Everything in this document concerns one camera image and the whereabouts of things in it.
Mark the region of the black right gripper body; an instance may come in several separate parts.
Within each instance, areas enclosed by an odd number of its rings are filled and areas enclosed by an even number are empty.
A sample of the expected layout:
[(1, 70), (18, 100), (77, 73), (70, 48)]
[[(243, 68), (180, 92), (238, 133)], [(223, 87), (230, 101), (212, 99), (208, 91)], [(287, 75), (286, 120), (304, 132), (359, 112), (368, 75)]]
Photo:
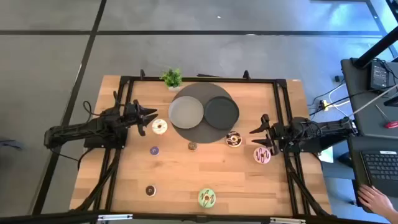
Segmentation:
[(288, 125), (274, 123), (271, 126), (270, 135), (274, 149), (290, 149), (292, 147), (292, 123)]

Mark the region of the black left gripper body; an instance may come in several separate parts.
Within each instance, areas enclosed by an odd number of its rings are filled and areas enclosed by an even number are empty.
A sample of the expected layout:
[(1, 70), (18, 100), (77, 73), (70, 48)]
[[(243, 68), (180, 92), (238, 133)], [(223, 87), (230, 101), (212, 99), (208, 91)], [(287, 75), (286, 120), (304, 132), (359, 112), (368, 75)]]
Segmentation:
[(126, 126), (132, 126), (137, 124), (138, 119), (140, 118), (139, 114), (139, 102), (137, 100), (133, 100), (132, 103), (126, 103), (124, 105), (124, 123)]

